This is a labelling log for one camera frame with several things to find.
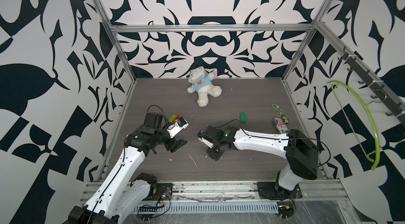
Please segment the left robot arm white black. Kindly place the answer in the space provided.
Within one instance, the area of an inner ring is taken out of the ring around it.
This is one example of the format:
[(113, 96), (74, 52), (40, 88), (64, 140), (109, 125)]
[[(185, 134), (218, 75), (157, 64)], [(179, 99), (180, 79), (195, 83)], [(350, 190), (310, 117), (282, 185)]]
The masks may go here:
[(173, 153), (187, 141), (175, 136), (188, 127), (183, 117), (168, 121), (162, 113), (150, 112), (144, 123), (126, 136), (122, 153), (103, 184), (82, 207), (75, 206), (68, 224), (121, 224), (138, 204), (157, 190), (157, 178), (142, 173), (133, 183), (131, 177), (147, 154), (159, 145)]

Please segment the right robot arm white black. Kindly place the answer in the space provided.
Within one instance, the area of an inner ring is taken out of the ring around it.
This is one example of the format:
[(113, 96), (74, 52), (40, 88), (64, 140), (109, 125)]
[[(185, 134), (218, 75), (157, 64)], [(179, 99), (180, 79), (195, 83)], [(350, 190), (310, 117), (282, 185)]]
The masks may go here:
[(317, 179), (319, 149), (299, 130), (268, 134), (237, 127), (221, 130), (208, 126), (198, 132), (197, 137), (208, 147), (207, 154), (215, 161), (230, 150), (252, 150), (286, 159), (287, 165), (278, 172), (273, 189), (280, 197), (292, 194), (302, 180)]

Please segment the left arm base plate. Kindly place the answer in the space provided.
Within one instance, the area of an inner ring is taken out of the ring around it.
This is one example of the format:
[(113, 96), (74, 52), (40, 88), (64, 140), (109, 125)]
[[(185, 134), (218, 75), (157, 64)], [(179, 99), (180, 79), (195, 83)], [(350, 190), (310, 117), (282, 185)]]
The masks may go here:
[(173, 195), (173, 186), (173, 183), (157, 183), (155, 194), (150, 194), (144, 199), (144, 201), (158, 201), (160, 197), (162, 197), (164, 200), (166, 200), (166, 198), (171, 199)]

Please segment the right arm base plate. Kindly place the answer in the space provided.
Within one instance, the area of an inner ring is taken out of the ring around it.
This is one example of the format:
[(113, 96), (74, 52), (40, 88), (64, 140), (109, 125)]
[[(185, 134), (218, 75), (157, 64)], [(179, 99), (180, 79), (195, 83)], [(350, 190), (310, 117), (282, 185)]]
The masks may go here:
[(293, 196), (294, 199), (303, 198), (299, 185), (297, 185), (293, 191), (288, 191), (277, 186), (276, 182), (258, 182), (257, 190), (260, 198), (263, 199), (282, 201), (291, 199), (291, 196)]

